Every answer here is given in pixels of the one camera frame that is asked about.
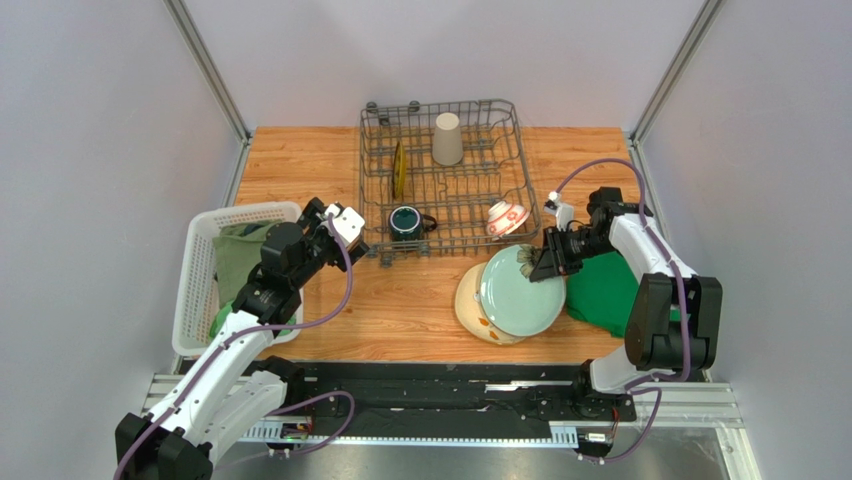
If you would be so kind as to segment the light blue flower plate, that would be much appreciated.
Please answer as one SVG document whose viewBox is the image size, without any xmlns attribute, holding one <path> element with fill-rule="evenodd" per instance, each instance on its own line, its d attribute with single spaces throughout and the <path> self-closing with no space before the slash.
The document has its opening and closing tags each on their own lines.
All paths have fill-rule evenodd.
<svg viewBox="0 0 852 480">
<path fill-rule="evenodd" d="M 485 265 L 479 299 L 485 317 L 496 328 L 516 337 L 547 330 L 566 303 L 564 280 L 557 276 L 531 282 L 524 275 L 537 248 L 512 245 L 497 252 Z"/>
</svg>

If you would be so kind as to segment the cream bird plate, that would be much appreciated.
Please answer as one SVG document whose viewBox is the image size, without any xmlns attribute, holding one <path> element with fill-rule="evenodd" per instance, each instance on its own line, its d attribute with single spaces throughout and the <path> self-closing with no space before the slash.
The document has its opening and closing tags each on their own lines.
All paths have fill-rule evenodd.
<svg viewBox="0 0 852 480">
<path fill-rule="evenodd" d="M 495 345 L 514 345 L 524 340 L 497 328 L 486 318 L 479 301 L 479 286 L 487 263 L 471 267 L 461 278 L 455 294 L 454 309 L 459 323 L 473 336 Z"/>
</svg>

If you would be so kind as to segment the yellow patterned plate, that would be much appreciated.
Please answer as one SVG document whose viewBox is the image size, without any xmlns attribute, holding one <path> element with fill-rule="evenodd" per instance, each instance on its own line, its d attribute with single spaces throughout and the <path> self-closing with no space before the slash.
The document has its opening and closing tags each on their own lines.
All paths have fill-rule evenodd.
<svg viewBox="0 0 852 480">
<path fill-rule="evenodd" d="M 402 200 L 404 196 L 407 160 L 407 150 L 403 143 L 398 141 L 395 146 L 392 162 L 391 193 L 394 200 Z"/>
</svg>

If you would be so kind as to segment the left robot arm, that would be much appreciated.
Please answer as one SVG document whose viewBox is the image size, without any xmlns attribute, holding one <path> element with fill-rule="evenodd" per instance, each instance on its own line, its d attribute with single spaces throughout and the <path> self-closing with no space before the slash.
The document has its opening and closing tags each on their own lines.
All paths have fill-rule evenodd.
<svg viewBox="0 0 852 480">
<path fill-rule="evenodd" d="M 209 479 L 222 457 L 262 418 L 307 406 L 292 394 L 299 368 L 274 357 L 239 390 L 233 387 L 292 322 L 302 288 L 326 266 L 347 276 L 369 247 L 364 218 L 339 203 L 314 198 L 294 222 L 272 225 L 259 261 L 231 304 L 218 335 L 180 382 L 144 416 L 128 414 L 115 438 L 116 479 Z"/>
</svg>

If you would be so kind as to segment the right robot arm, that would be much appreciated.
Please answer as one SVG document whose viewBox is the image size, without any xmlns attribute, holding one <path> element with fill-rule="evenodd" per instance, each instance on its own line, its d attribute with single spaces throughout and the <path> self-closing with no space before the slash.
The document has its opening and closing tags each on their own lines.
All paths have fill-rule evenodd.
<svg viewBox="0 0 852 480">
<path fill-rule="evenodd" d="M 650 381 L 682 382 L 714 364 L 722 286 L 678 257 L 644 202 L 628 203 L 620 189 L 601 187 L 589 196 L 589 223 L 579 227 L 558 192 L 549 194 L 545 209 L 557 224 L 524 262 L 529 281 L 573 275 L 585 261 L 616 252 L 638 283 L 623 346 L 588 363 L 592 390 L 622 394 Z"/>
</svg>

